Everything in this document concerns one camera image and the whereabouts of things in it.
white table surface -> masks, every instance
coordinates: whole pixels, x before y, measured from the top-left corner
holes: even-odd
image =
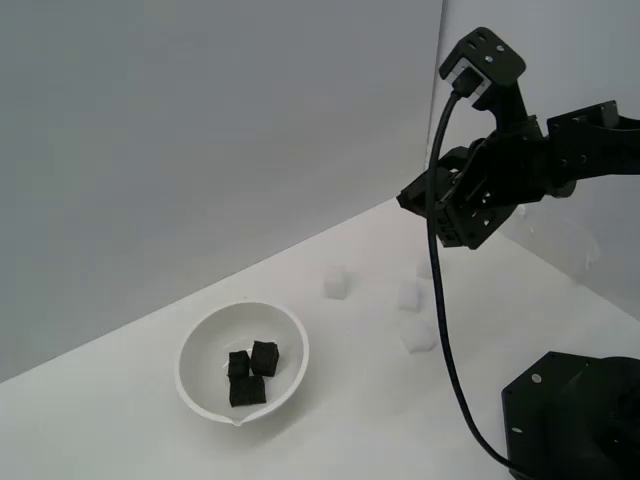
[[[510,478],[468,433],[440,348],[400,341],[398,286],[425,245],[388,202],[1,384],[0,478]],[[500,235],[443,257],[460,377],[499,451],[500,392],[547,351],[640,356],[640,323]],[[354,274],[344,301],[322,297],[332,264]],[[173,364],[194,322],[245,297],[295,311],[311,355],[282,410],[236,428],[182,403]]]

white cube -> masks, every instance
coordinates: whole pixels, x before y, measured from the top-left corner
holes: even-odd
[[[344,265],[329,267],[324,275],[324,296],[336,300],[344,300],[347,298],[348,284],[349,278]]]
[[[411,318],[400,327],[400,339],[409,353],[429,352],[438,345],[438,334],[426,320]]]
[[[422,288],[416,280],[407,280],[398,289],[398,308],[418,313],[422,303]]]

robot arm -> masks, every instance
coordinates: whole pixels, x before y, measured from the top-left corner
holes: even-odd
[[[445,247],[478,248],[519,204],[568,197],[577,180],[640,174],[640,121],[620,116],[610,101],[549,119],[545,137],[520,94],[517,79],[525,68],[486,28],[458,42],[440,67],[452,84],[472,69],[479,77],[473,107],[496,120],[487,138],[454,148],[438,163],[436,224]],[[423,217],[426,178],[424,172],[397,197],[402,208]]]

white wall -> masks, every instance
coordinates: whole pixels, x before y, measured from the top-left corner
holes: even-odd
[[[395,195],[441,0],[0,6],[0,381]]]
[[[447,0],[439,55],[486,26],[525,59],[521,89],[541,125],[548,117],[613,99],[622,115],[640,118],[639,20],[637,0]],[[434,120],[450,87],[439,81],[435,91]],[[490,114],[467,102],[460,102],[450,125],[443,151],[494,128]],[[525,222],[512,218],[502,231],[569,274],[594,238],[601,257],[581,281],[640,318],[638,205],[640,178],[592,179],[580,182],[569,199],[547,198],[533,206]]]

